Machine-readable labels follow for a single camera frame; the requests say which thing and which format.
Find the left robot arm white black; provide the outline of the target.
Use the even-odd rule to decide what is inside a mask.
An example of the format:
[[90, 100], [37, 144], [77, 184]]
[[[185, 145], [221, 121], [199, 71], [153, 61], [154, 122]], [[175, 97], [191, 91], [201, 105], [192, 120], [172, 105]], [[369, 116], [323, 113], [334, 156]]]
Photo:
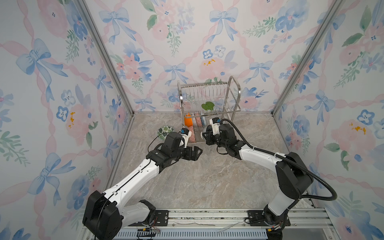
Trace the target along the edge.
[[103, 193], [94, 191], [88, 199], [83, 225], [96, 240], [111, 240], [123, 227], [132, 224], [152, 226], [156, 207], [146, 200], [127, 206], [132, 196], [159, 175], [165, 168], [180, 159], [197, 161], [202, 149], [189, 147], [192, 133], [183, 128], [170, 132], [163, 143], [149, 151], [140, 165], [116, 185]]

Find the black white floral bowl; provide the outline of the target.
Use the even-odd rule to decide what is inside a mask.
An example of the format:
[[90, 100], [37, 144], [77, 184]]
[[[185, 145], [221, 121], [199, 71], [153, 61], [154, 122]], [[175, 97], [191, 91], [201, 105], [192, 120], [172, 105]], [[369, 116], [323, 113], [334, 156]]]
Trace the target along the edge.
[[196, 136], [195, 136], [195, 129], [194, 129], [194, 126], [190, 126], [188, 127], [189, 131], [190, 131], [190, 136], [189, 136], [189, 143], [196, 143]]
[[197, 123], [198, 127], [202, 127], [203, 126], [200, 116], [196, 116], [195, 120], [196, 120], [196, 123]]

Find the white bowl orange outside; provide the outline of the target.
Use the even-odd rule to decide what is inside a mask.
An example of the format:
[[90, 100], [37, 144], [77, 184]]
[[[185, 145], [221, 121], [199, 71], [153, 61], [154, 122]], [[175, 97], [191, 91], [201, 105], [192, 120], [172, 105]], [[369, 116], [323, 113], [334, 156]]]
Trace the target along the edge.
[[191, 114], [186, 114], [186, 115], [184, 116], [184, 125], [185, 125], [187, 128], [189, 128], [189, 127], [191, 127], [191, 126], [194, 125], [194, 123], [193, 123], [193, 118], [192, 118]]

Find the dark blue flower bowl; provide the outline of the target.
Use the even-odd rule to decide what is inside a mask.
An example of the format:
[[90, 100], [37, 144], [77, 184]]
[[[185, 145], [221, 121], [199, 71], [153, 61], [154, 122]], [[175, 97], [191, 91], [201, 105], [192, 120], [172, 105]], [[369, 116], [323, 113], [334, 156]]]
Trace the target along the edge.
[[202, 138], [204, 139], [206, 145], [210, 145], [210, 133], [208, 132], [202, 132], [201, 133]]

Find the green leaf pattern bowl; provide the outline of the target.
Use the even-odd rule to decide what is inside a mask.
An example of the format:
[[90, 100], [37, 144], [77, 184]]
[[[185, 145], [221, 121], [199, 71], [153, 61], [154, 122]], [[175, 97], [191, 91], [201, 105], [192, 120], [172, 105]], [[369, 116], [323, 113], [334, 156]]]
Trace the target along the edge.
[[159, 136], [159, 138], [161, 140], [165, 140], [167, 135], [171, 132], [174, 131], [174, 128], [173, 127], [170, 127], [170, 126], [163, 126], [161, 128], [158, 129], [157, 131], [157, 135]]

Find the stainless steel dish rack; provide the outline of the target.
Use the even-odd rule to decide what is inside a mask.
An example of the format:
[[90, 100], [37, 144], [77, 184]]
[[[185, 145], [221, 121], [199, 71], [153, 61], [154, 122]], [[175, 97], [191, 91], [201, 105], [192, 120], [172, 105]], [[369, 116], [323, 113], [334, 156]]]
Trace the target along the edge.
[[241, 86], [230, 76], [227, 81], [214, 78], [206, 83], [178, 83], [182, 126], [191, 130], [193, 143], [203, 142], [202, 133], [211, 118], [233, 120], [241, 110]]

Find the black white floral bowl front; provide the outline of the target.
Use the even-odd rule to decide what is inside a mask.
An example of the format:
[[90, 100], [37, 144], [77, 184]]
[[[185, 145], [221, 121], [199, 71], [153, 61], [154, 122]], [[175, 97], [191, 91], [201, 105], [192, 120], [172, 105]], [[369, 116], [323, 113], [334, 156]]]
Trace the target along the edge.
[[189, 136], [189, 143], [196, 143], [196, 136], [195, 136], [195, 129], [194, 129], [194, 126], [190, 126], [188, 127], [189, 131], [190, 131], [190, 136]]

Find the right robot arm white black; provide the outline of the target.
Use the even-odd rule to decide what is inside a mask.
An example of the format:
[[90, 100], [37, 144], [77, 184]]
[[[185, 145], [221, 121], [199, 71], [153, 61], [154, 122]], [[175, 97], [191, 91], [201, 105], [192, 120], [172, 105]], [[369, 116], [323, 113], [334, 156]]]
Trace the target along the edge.
[[305, 171], [290, 166], [278, 158], [275, 153], [268, 153], [238, 140], [231, 124], [213, 124], [201, 133], [207, 145], [225, 148], [227, 154], [239, 160], [258, 164], [276, 173], [279, 190], [274, 198], [265, 206], [260, 217], [249, 219], [249, 224], [261, 222], [267, 226], [282, 227], [286, 223], [288, 212], [299, 201], [306, 189], [313, 183], [313, 178]]

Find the blue white patterned plate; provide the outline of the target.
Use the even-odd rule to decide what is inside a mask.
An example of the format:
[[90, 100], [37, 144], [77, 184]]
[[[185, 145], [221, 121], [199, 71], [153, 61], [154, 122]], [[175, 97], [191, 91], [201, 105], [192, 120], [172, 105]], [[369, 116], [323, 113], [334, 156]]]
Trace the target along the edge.
[[208, 125], [208, 124], [207, 124], [206, 117], [200, 117], [200, 119], [201, 119], [201, 123], [202, 123], [202, 126], [203, 126], [203, 127], [205, 127], [205, 126]]

